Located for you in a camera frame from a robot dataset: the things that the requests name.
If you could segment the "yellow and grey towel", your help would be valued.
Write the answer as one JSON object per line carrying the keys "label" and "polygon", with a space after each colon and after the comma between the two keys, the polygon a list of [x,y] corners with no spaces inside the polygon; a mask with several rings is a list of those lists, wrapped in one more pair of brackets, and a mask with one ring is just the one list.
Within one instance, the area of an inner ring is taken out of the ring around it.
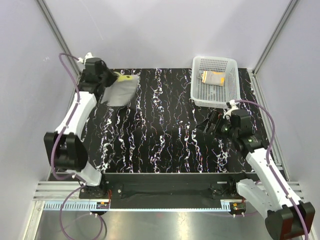
{"label": "yellow and grey towel", "polygon": [[101,103],[106,103],[109,107],[126,106],[134,97],[140,81],[139,75],[123,75],[114,72],[117,80],[104,90]]}

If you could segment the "orange towel with grey pattern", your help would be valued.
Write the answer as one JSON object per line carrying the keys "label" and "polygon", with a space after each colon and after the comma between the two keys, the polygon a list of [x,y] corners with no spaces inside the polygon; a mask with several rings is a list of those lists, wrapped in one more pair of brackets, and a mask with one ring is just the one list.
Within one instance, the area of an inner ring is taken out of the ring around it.
{"label": "orange towel with grey pattern", "polygon": [[201,74],[202,83],[215,86],[223,86],[225,83],[225,73],[216,71],[204,71]]}

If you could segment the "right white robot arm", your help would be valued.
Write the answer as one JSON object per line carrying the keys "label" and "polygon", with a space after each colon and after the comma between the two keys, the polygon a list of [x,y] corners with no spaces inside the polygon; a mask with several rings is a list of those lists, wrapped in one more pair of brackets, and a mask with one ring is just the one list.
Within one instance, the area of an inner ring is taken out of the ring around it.
{"label": "right white robot arm", "polygon": [[266,230],[273,240],[308,238],[316,210],[310,202],[301,200],[269,159],[267,143],[253,132],[245,110],[236,109],[226,115],[213,110],[196,128],[204,134],[229,139],[264,186],[261,190],[255,180],[241,173],[231,177],[225,187],[212,188],[214,195],[249,201],[264,218]]}

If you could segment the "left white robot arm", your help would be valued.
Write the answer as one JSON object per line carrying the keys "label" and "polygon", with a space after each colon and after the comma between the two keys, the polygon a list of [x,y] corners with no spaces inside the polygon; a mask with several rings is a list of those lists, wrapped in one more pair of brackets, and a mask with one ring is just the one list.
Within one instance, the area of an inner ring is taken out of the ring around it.
{"label": "left white robot arm", "polygon": [[60,125],[53,132],[46,132],[44,144],[51,171],[57,180],[56,170],[63,170],[68,177],[78,178],[97,198],[108,193],[108,186],[102,182],[102,174],[89,163],[89,154],[81,141],[83,128],[93,108],[104,95],[106,86],[117,79],[117,74],[108,69],[99,57],[88,52],[84,58],[78,58],[84,65],[80,81],[75,82],[75,94],[72,104]]}

